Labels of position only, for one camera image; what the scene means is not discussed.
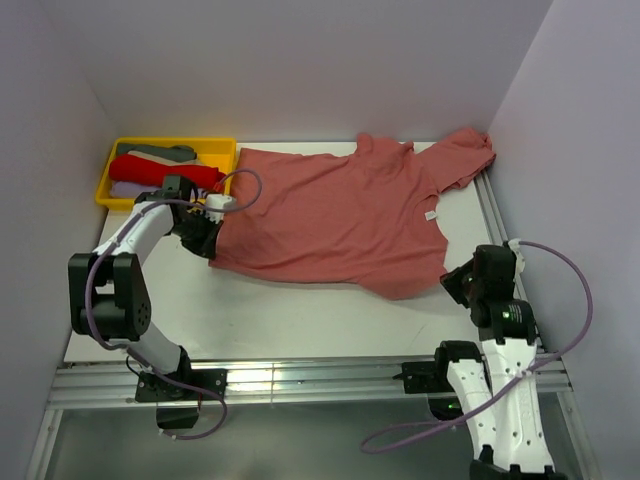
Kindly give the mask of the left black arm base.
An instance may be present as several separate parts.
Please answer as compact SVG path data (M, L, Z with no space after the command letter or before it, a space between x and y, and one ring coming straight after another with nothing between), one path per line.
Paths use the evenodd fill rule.
M156 425L164 433L179 438L201 438L219 430L227 420L226 386L226 369L194 370L184 375L141 372L138 374L134 402L156 405ZM200 420L205 400L219 403L221 417L208 432L188 434L187 431L193 429Z

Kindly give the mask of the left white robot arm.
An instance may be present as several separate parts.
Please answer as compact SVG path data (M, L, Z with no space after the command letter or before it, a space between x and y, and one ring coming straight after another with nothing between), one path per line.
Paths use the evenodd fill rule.
M143 264L169 235L198 257L215 257L224 214L235 200L210 193L199 202L197 193L191 180L167 176L160 189L134 200L129 217L106 242L68 262L74 333L92 337L105 350L123 350L144 369L160 374L159 388L172 399L191 394L195 375L185 348L152 322Z

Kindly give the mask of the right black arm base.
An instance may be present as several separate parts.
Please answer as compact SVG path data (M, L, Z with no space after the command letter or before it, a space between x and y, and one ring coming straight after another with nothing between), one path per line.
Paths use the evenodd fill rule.
M394 376L403 383L404 393L409 395L425 394L432 415L441 421L449 420L455 409L450 407L446 397L453 389L441 376L435 361L404 362L401 372Z

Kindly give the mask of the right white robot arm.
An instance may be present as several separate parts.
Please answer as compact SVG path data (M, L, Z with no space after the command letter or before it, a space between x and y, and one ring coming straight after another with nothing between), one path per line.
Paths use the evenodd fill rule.
M515 241L481 245L441 285L468 309L478 344L444 341L436 350L435 383L457 395L472 439L473 479L560 479L547 446L532 367L536 360L531 305L515 298L524 259Z

